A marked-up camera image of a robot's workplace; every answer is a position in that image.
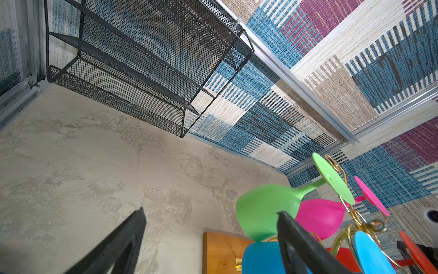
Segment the magenta plastic wine glass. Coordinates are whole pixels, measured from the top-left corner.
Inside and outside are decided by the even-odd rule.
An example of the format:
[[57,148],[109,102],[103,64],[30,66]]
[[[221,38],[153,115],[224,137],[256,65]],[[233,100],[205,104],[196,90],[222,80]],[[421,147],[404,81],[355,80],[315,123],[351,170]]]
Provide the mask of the magenta plastic wine glass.
[[[390,213],[379,198],[368,188],[359,177],[354,177],[363,195],[355,198],[355,203],[368,200],[385,216]],[[335,202],[326,199],[311,199],[301,203],[295,220],[307,231],[325,240],[332,237],[340,228],[345,213],[350,208],[348,203]]]

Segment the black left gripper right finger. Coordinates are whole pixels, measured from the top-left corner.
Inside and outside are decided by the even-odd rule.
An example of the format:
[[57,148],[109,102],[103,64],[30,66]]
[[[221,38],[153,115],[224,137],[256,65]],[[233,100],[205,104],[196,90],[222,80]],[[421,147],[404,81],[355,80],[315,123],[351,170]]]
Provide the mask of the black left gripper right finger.
[[278,242],[287,274],[350,273],[287,212],[277,214]]

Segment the red plastic wine glass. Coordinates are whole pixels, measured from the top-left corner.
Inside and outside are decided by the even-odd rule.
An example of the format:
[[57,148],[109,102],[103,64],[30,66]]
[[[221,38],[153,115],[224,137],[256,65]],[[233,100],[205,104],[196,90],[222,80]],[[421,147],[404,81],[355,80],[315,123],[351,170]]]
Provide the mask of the red plastic wine glass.
[[[432,261],[430,261],[429,257],[423,252],[423,250],[417,244],[415,244],[406,233],[400,231],[399,234],[407,250],[410,252],[410,258],[390,262],[391,266],[393,268],[417,266],[422,274],[436,274],[438,269],[435,267]],[[341,264],[349,271],[357,273],[360,272],[360,266],[355,261],[353,253],[349,248],[340,248],[336,255],[336,259],[341,262]]]

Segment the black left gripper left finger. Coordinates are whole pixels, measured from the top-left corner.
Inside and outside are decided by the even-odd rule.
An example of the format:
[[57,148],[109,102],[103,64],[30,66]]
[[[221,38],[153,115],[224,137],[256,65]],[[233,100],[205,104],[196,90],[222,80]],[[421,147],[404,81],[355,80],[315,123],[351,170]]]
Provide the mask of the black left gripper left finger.
[[66,272],[68,274],[133,274],[146,225],[147,219],[141,207]]

